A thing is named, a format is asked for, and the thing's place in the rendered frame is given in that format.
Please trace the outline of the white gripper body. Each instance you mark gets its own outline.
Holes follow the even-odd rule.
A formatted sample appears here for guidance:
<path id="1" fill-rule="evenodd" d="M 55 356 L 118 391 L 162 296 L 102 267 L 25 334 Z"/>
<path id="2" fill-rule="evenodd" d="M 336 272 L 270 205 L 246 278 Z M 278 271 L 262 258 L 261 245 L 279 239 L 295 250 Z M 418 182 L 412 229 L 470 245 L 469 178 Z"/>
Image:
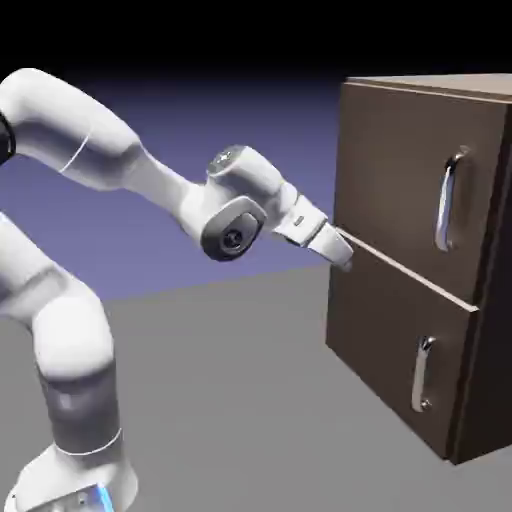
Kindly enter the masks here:
<path id="1" fill-rule="evenodd" d="M 352 262 L 353 258 L 352 247 L 329 222 L 322 225 L 308 244 L 308 249 L 340 269 L 345 262 Z"/>

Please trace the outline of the large brown cabinet door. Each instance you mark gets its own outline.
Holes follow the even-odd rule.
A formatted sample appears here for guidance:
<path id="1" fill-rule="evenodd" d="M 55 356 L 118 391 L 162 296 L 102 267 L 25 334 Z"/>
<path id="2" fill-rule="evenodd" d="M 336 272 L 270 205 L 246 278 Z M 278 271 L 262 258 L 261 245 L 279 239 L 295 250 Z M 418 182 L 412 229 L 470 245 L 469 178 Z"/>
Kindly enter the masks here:
<path id="1" fill-rule="evenodd" d="M 434 242 L 444 166 L 457 169 L 449 235 Z M 341 87 L 335 222 L 466 303 L 484 294 L 507 188 L 512 95 L 350 80 Z"/>

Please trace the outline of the small brown cabinet door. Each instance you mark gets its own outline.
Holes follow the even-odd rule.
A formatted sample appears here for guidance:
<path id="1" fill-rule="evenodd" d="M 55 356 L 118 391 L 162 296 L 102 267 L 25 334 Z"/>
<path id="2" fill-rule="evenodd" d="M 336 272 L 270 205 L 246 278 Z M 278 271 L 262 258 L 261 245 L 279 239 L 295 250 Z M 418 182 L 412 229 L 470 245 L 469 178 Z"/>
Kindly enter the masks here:
<path id="1" fill-rule="evenodd" d="M 352 269 L 332 268 L 327 346 L 440 457 L 451 452 L 463 355 L 478 309 L 357 241 Z M 425 395 L 411 407 L 419 339 L 434 336 Z"/>

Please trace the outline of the dark brown wooden cabinet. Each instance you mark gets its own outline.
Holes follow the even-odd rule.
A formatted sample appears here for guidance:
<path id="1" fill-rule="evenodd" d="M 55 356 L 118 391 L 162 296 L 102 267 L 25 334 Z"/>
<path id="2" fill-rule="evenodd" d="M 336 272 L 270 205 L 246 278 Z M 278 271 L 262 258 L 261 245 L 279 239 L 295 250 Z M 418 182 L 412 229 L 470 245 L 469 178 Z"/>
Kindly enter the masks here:
<path id="1" fill-rule="evenodd" d="M 408 88 L 512 95 L 510 74 L 351 77 L 345 82 L 350 80 Z M 467 303 L 477 307 L 478 315 L 471 323 L 471 336 L 465 345 L 455 421 L 451 430 L 451 452 L 449 458 L 445 459 L 455 465 L 512 446 L 512 148 L 506 184 L 501 216 L 486 270 L 484 294 L 478 304 Z M 357 241 L 363 242 L 338 227 L 351 241 L 353 249 Z M 376 251 L 390 263 L 411 272 L 413 277 L 447 292 Z"/>

